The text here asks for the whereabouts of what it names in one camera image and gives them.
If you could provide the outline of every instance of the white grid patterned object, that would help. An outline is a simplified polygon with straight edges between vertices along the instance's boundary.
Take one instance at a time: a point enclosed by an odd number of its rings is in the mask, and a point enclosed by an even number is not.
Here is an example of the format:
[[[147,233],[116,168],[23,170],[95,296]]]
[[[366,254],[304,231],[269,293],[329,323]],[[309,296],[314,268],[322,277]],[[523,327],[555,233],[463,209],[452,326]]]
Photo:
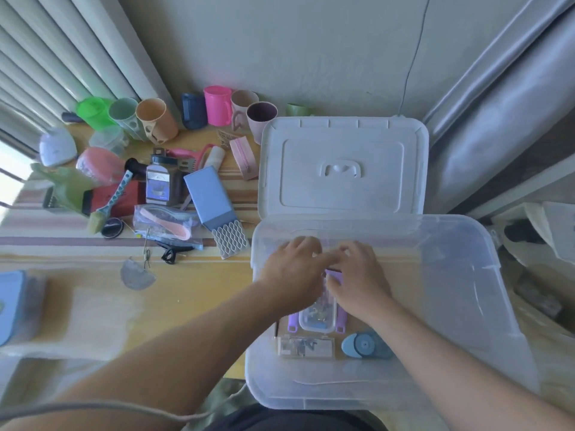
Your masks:
[[[241,222],[237,219],[223,227],[212,230],[212,235],[216,240],[216,245],[220,250],[220,257],[223,260],[249,247],[244,229],[241,226]]]

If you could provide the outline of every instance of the gray wall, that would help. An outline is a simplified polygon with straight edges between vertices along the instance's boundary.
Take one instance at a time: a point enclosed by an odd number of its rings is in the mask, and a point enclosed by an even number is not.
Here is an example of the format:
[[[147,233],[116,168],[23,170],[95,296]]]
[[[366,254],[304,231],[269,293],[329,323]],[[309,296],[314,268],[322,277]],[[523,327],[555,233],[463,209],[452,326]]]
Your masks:
[[[527,0],[431,0],[403,114],[422,118]],[[426,0],[119,0],[166,86],[318,114],[397,113]]]

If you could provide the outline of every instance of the lid handle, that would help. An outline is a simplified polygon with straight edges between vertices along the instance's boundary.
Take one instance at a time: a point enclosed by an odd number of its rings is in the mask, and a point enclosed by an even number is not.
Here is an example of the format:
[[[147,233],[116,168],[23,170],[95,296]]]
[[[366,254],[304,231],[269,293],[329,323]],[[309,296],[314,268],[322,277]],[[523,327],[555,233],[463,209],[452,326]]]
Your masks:
[[[353,160],[336,160],[321,165],[320,177],[330,175],[346,175],[351,178],[361,178],[361,166]]]

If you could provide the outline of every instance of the silver curtain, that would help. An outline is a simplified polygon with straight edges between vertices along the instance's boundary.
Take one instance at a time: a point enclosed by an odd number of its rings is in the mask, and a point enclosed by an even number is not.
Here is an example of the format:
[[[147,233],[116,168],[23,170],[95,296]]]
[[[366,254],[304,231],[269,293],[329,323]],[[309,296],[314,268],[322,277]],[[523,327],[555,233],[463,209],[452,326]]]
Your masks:
[[[575,107],[573,4],[529,0],[426,115],[426,213],[448,213]]]

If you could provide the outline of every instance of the green cup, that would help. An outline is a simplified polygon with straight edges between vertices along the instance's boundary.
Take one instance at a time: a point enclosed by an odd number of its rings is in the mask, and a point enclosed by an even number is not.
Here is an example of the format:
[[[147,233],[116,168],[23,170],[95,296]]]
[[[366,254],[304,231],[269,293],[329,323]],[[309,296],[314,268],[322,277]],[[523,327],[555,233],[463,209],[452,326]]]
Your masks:
[[[286,106],[287,116],[313,116],[311,107],[300,106],[299,104],[288,103]]]
[[[95,130],[104,129],[110,125],[116,125],[116,122],[110,118],[108,109],[112,104],[108,98],[91,96],[78,103],[76,106],[76,115],[80,116],[86,123]]]

